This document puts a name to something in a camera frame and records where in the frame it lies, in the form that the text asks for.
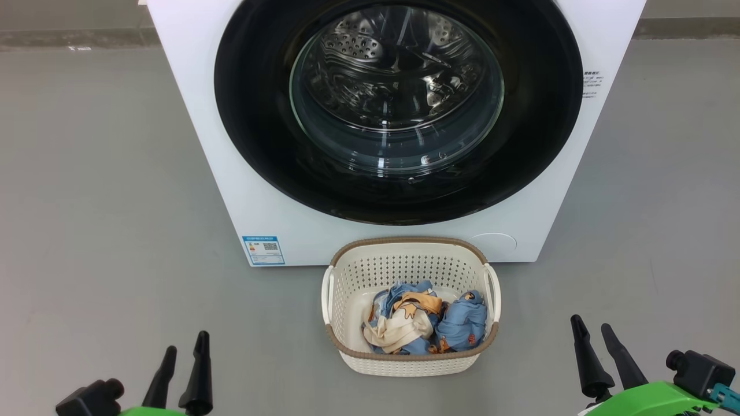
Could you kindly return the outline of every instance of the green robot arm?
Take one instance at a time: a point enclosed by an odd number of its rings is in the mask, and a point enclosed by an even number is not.
[[[673,383],[648,383],[609,324],[602,325],[602,335],[609,355],[614,359],[625,390],[611,396],[614,380],[604,371],[591,346],[591,335],[578,315],[571,317],[576,361],[581,390],[596,399],[581,415],[588,416],[674,416],[697,415],[721,407],[738,414],[736,393],[729,389],[735,369],[709,355],[694,351],[673,351],[666,365],[676,371]]]
[[[124,394],[124,386],[112,378],[97,380],[88,387],[73,392],[56,406],[58,416],[182,416],[182,413],[165,409],[169,381],[175,373],[178,350],[167,347],[162,364],[154,374],[147,395],[141,407],[121,412],[116,402]],[[208,332],[201,331],[193,349],[195,364],[190,373],[187,389],[180,397],[178,405],[189,416],[205,416],[213,410],[211,387],[211,357]]]

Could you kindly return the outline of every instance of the black door rim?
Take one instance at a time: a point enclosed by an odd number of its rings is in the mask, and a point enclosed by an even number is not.
[[[329,22],[379,4],[422,7],[463,23],[504,72],[503,109],[488,136],[452,169],[417,182],[338,166],[298,126],[287,95],[306,41]],[[575,125],[582,64],[568,23],[549,0],[245,1],[218,48],[215,94],[234,145],[273,187],[347,220],[418,225],[478,212],[540,175]]]

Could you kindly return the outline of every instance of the basket handle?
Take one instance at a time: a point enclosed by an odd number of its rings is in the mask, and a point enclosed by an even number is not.
[[[329,266],[324,272],[324,279],[321,281],[321,315],[324,318],[324,325],[329,325],[332,321],[332,298],[334,293],[334,266]]]
[[[501,286],[499,285],[499,278],[496,276],[494,268],[488,263],[483,266],[483,272],[488,278],[489,283],[485,285],[485,293],[488,299],[494,300],[493,302],[488,302],[488,316],[493,317],[494,323],[499,322],[501,319]],[[494,288],[493,294],[491,294],[491,287]]]

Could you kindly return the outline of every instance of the washing machine door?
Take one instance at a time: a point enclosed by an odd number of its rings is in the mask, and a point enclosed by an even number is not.
[[[553,161],[582,65],[549,0],[247,0],[215,93],[234,145],[286,195],[428,224],[502,201]]]

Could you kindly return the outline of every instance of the round button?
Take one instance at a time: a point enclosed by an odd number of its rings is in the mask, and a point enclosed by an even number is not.
[[[488,261],[505,260],[517,250],[517,240],[501,232],[479,234],[471,238],[470,242],[485,254]]]

